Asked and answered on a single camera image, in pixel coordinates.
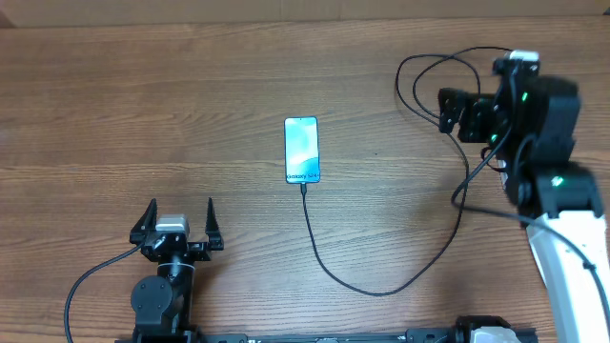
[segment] wood grain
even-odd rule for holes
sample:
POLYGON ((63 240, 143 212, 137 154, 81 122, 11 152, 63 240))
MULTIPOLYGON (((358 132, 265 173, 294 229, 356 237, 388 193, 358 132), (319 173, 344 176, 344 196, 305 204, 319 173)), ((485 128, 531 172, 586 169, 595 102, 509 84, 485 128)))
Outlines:
MULTIPOLYGON (((297 187, 283 181, 283 119, 316 115, 322 182, 312 225, 330 270, 358 287, 405 282, 449 237, 464 175, 451 142, 394 94, 407 55, 475 45, 538 50, 543 73, 579 82, 574 159, 610 200, 610 21, 603 17, 0 30, 0 341, 64 342, 76 278, 130 248, 156 197, 203 237, 211 196, 226 250, 197 270, 193 320, 207 333, 396 332, 497 314, 555 341, 545 289, 514 222, 465 214, 433 268, 402 293, 346 290, 315 262, 297 187)), ((484 75, 497 52, 464 57, 484 75)), ((429 60, 404 70, 405 93, 429 60)), ((447 64, 419 88, 472 91, 447 64)), ((465 145, 471 165, 479 145, 465 145)), ((469 203, 513 211, 484 172, 469 203)), ((130 334, 133 256, 90 277, 71 311, 77 342, 130 334)))

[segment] phone screen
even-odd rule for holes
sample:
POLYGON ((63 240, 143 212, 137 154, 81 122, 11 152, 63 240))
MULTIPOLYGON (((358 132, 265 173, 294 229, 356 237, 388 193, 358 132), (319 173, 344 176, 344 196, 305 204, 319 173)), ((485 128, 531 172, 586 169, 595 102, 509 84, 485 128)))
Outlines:
POLYGON ((320 159, 317 147, 317 118, 287 118, 286 182, 292 184, 320 181, 320 159))

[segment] blue phone screen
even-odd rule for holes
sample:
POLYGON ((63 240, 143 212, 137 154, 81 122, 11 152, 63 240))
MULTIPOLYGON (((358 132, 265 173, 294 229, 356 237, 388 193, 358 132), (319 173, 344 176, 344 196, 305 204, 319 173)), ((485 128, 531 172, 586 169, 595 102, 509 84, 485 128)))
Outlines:
POLYGON ((314 183, 320 181, 320 159, 317 147, 317 119, 315 117, 287 118, 286 182, 314 183))

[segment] wooden tabletop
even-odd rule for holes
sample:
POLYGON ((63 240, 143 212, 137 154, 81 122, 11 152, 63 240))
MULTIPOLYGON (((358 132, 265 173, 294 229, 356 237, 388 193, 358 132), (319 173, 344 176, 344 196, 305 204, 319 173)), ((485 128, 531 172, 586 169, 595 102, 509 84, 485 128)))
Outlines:
MULTIPOLYGON (((400 60, 477 45, 537 50, 544 74, 579 83, 573 159, 610 203, 610 21, 512 18, 0 30, 0 341, 65 342, 73 282, 132 246, 155 197, 204 236, 213 198, 226 249, 197 265, 193 321, 206 333, 367 333, 449 326, 495 314, 555 341, 545 289, 518 223, 466 213, 445 254, 406 290, 349 291, 317 265, 298 186, 284 181, 283 120, 319 120, 322 181, 308 206, 337 276, 389 291, 448 239, 455 147, 397 102, 400 60)), ((499 51, 464 55, 495 91, 499 51)), ((433 60, 404 69, 413 78, 433 60)), ((454 62, 419 96, 473 91, 454 62)), ((471 165, 481 145, 463 145, 471 165)), ((513 212, 485 170, 468 202, 513 212)), ((155 273, 140 254, 87 279, 72 302, 75 342, 131 334, 133 285, 155 273)))

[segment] smartphone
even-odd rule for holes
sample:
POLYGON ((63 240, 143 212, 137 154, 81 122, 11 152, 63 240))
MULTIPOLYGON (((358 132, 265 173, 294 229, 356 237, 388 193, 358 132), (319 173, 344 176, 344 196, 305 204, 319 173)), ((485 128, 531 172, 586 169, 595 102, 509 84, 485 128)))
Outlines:
POLYGON ((286 182, 290 184, 320 181, 320 158, 317 146, 317 118, 286 118, 286 182))

